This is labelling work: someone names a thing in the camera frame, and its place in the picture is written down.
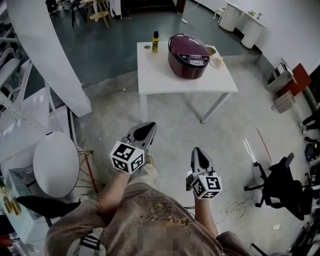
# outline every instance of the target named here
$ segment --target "marker cube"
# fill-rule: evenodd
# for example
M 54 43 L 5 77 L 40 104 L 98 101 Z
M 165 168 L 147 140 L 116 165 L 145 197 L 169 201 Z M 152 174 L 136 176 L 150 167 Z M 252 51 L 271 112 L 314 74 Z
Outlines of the marker cube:
M 132 174 L 144 165 L 145 151 L 117 141 L 110 153 L 110 158 L 114 168 Z
M 191 183 L 191 187 L 198 199 L 213 198 L 222 191 L 221 177 L 205 174 L 198 175 Z

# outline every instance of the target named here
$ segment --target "rice cooker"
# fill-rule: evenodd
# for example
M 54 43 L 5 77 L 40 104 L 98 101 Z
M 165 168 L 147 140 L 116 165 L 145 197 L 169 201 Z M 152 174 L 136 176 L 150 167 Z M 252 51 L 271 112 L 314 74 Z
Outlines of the rice cooker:
M 197 38 L 175 34 L 168 42 L 168 60 L 173 72 L 185 79 L 200 78 L 210 60 L 206 46 Z

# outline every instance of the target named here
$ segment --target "table leg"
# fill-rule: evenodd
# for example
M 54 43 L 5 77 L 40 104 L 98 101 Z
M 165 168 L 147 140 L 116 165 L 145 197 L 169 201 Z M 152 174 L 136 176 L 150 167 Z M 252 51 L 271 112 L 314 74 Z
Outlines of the table leg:
M 92 2 L 89 3 L 89 8 L 88 8 L 88 17 L 87 17 L 88 28 L 90 28 L 90 26 L 89 26 L 89 20 L 90 20 L 91 6 L 92 6 Z
M 83 10 L 81 10 L 81 9 L 79 8 L 79 4 L 78 4 L 78 3 L 76 3 L 75 6 L 76 6 L 78 12 L 80 13 L 82 19 L 84 20 L 84 22 L 86 22 L 86 16 L 85 16 L 86 14 L 83 13 Z
M 148 121 L 148 109 L 147 109 L 147 95 L 140 95 L 140 107 L 141 107 L 141 117 L 142 122 Z
M 108 8 L 103 0 L 102 0 L 102 5 L 104 6 L 105 10 L 109 13 Z
M 72 19 L 72 27 L 74 27 L 74 22 L 75 22 L 75 19 L 74 19 L 74 5 L 72 4 L 71 5 L 71 19 Z
M 224 92 L 221 96 L 217 99 L 217 101 L 212 105 L 212 107 L 204 114 L 201 118 L 200 122 L 202 124 L 206 123 L 207 118 L 212 114 L 214 110 L 216 110 L 219 106 L 221 106 L 230 96 L 230 93 Z
M 103 18 L 104 24 L 106 25 L 107 28 L 109 28 L 107 20 L 106 20 L 106 17 L 104 16 L 104 11 L 101 8 L 99 0 L 97 0 L 96 3 L 98 5 L 98 7 L 99 7 L 99 10 L 100 10 L 101 14 L 102 14 L 102 18 Z

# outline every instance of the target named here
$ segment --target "person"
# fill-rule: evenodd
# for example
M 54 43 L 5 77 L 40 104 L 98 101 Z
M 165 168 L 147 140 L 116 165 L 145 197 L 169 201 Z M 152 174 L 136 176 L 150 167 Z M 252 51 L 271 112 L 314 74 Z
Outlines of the person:
M 309 130 L 319 129 L 320 128 L 320 108 L 316 112 L 314 112 L 312 115 L 307 117 L 303 122 L 299 123 L 299 126 L 302 128 L 302 134 L 306 134 L 306 132 Z
M 130 175 L 119 171 L 97 200 L 83 201 L 53 224 L 46 235 L 45 255 L 65 256 L 73 241 L 99 227 L 106 255 L 250 255 L 234 233 L 219 234 L 209 199 L 194 196 L 194 219 L 158 191 L 153 162 L 147 156 L 140 175 L 129 183 Z

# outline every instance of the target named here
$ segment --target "gray floor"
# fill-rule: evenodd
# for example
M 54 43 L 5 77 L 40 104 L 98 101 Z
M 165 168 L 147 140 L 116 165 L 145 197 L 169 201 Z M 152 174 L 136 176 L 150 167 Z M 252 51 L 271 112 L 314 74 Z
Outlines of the gray floor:
M 271 154 L 272 163 L 293 152 L 291 164 L 294 179 L 304 183 L 308 163 L 304 156 L 304 137 L 298 126 L 300 118 L 311 114 L 302 94 L 296 96 L 296 110 L 279 114 L 271 110 L 273 96 L 264 89 L 266 81 L 253 64 L 228 66 L 239 92 L 212 116 L 206 124 L 197 119 L 219 97 L 218 94 L 158 94 L 148 97 L 150 121 L 158 125 L 150 148 L 159 172 L 158 189 L 175 198 L 184 206 L 192 206 L 193 196 L 185 191 L 185 177 L 190 169 L 194 147 L 205 150 L 215 161 L 222 177 L 223 192 L 210 201 L 216 223 L 224 220 L 220 209 L 228 202 L 256 202 L 261 191 L 245 192 L 245 185 L 261 183 L 259 170 L 253 168 L 243 139 L 247 138 L 257 161 L 265 170 L 270 163 L 259 129 Z M 84 149 L 93 149 L 106 181 L 113 175 L 109 153 L 116 140 L 131 126 L 140 122 L 140 100 L 137 72 L 133 71 L 84 89 L 92 103 L 92 113 L 76 120 L 78 143 Z M 288 210 L 263 206 L 255 208 L 247 201 L 245 215 L 238 221 L 226 218 L 218 229 L 234 231 L 243 244 L 250 248 L 255 243 L 267 254 L 284 252 L 296 239 L 303 221 Z
M 137 42 L 150 42 L 155 30 L 159 39 L 168 41 L 176 33 L 193 35 L 205 44 L 217 47 L 222 56 L 258 55 L 240 43 L 241 38 L 221 29 L 213 14 L 187 1 L 185 19 L 194 28 L 181 22 L 182 14 L 155 12 L 113 19 L 109 29 L 102 19 L 90 22 L 91 29 L 76 11 L 72 28 L 71 13 L 61 12 L 52 18 L 60 43 L 76 75 L 85 86 L 137 70 Z

